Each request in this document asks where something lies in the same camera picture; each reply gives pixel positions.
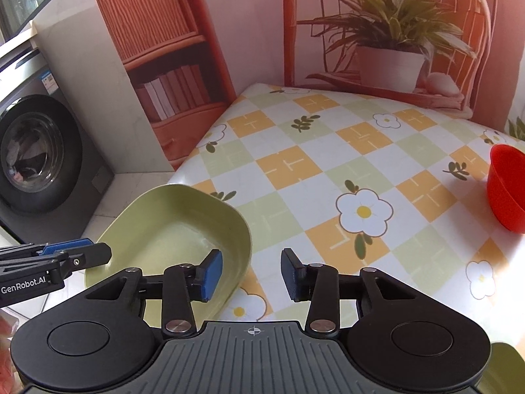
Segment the grey front-load washing machine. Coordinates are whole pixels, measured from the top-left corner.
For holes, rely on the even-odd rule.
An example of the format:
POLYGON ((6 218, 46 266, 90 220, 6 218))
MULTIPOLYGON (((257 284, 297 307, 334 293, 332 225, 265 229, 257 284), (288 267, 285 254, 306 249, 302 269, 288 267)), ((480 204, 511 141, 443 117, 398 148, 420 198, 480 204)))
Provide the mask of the grey front-load washing machine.
POLYGON ((2 63, 2 228, 20 243, 77 239, 113 179, 39 49, 2 63))

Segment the floral checkered tablecloth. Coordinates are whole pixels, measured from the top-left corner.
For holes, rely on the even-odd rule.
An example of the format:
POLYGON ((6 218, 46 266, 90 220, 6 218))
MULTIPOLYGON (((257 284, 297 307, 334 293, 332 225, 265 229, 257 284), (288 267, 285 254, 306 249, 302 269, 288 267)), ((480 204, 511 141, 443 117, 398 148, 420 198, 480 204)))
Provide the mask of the floral checkered tablecloth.
POLYGON ((221 318, 304 321, 280 254, 384 271, 524 347, 524 238, 490 210, 490 150, 524 144, 395 100, 254 84, 176 171, 235 207, 251 267, 221 318))

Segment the red plastic bowl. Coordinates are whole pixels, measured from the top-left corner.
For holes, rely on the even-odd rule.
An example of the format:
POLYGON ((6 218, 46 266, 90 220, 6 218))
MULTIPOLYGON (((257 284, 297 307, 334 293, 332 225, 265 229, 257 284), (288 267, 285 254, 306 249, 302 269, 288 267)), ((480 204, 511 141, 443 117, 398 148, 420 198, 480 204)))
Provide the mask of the red plastic bowl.
POLYGON ((497 220, 509 231, 524 233, 524 153, 507 144, 490 150, 487 181, 490 208, 497 220))

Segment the printed room backdrop cloth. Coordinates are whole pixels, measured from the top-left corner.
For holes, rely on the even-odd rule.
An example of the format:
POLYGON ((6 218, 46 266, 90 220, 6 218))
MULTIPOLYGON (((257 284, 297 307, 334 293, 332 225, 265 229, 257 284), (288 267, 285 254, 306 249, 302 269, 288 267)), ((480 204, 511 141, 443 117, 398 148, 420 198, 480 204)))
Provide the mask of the printed room backdrop cloth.
POLYGON ((95 0, 165 158, 254 83, 459 112, 524 137, 524 0, 95 0))

